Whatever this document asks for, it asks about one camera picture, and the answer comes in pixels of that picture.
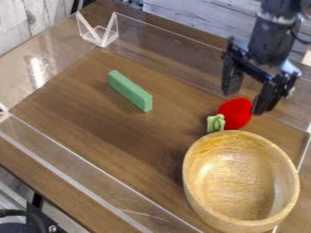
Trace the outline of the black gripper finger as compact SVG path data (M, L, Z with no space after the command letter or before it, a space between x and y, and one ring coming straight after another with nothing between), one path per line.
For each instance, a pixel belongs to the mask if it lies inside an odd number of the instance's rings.
M271 111L281 97L288 94L288 80L283 76L275 76L272 80L264 82L260 94L255 97L251 113L260 116Z
M223 60L223 80L221 80L221 90L228 96L236 93L241 87L243 82L243 72L231 57Z

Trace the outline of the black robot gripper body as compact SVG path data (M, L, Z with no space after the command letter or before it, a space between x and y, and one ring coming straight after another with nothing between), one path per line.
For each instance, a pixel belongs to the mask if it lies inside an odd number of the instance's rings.
M243 72L243 79L244 75L252 77L259 83L264 85L264 82L272 80L275 76L283 76L288 80L287 90L288 94L284 97L288 97L291 94L291 90L293 89L293 85L296 80L301 77L301 70L291 63L288 59L285 59L276 69L279 72L276 74L269 73L265 71L260 66L251 61L249 51L240 45L235 43L235 38L231 37L227 41L225 50L223 52L221 60L227 57L231 57L239 68Z

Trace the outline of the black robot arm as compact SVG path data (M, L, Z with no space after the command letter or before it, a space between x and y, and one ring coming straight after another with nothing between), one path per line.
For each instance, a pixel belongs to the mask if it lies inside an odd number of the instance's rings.
M263 84L252 102L255 116L271 111L291 94L301 70L289 61L293 43L309 45L297 34L304 19L309 20L311 0L263 0L247 46L231 37L223 52L221 90L228 96L241 87L244 74Z

